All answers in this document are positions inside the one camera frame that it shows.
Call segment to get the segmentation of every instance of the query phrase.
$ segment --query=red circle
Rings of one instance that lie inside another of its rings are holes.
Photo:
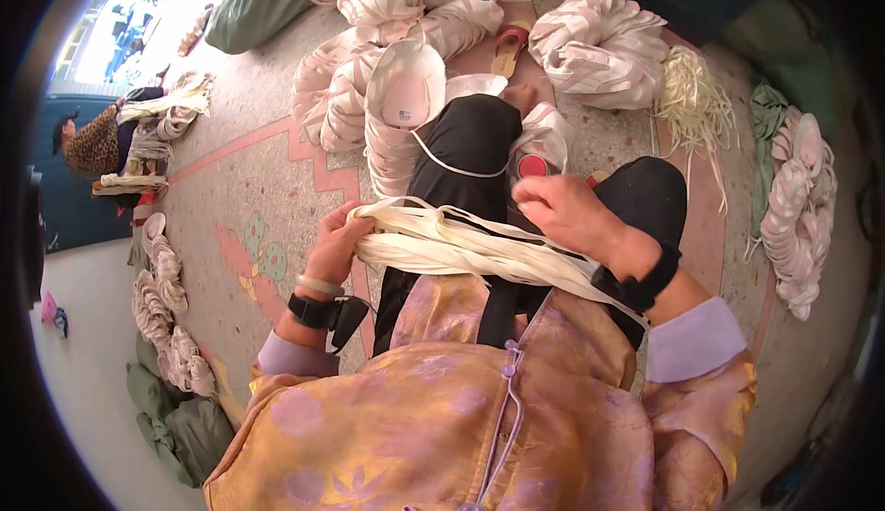
[[[531,176],[531,175],[547,175],[547,163],[544,159],[533,153],[526,154],[519,160],[519,165],[517,167],[519,171],[520,177]]]

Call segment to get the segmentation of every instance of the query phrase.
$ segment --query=hand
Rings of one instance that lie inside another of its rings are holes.
[[[373,217],[354,217],[347,221],[347,214],[354,207],[366,204],[368,202],[359,200],[348,202],[319,221],[319,236],[304,276],[332,284],[347,280],[357,240],[372,232],[375,225]]]
[[[606,267],[628,231],[576,176],[527,176],[513,187],[513,200],[547,238]]]

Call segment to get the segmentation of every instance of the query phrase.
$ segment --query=lavender cuff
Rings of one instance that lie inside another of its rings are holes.
[[[340,360],[324,350],[282,340],[273,330],[259,352],[259,367],[268,375],[335,376]]]
[[[746,350],[735,316],[722,298],[710,298],[649,332],[645,378],[675,383],[725,365]]]

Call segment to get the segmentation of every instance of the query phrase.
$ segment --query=pink floral jacket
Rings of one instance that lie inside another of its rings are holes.
[[[603,306],[554,289],[502,350],[475,344],[487,297],[472,276],[422,276],[390,350],[354,375],[272,333],[208,507],[720,506],[756,387],[721,299],[649,333],[637,399],[636,353]]]

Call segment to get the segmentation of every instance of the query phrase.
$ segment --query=woman's left hand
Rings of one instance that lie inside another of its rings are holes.
[[[348,221],[347,214],[354,207],[368,203],[360,200],[348,202],[319,221],[319,236],[304,276],[331,284],[342,284],[347,280],[357,240],[372,232],[375,226],[373,217],[354,217]]]

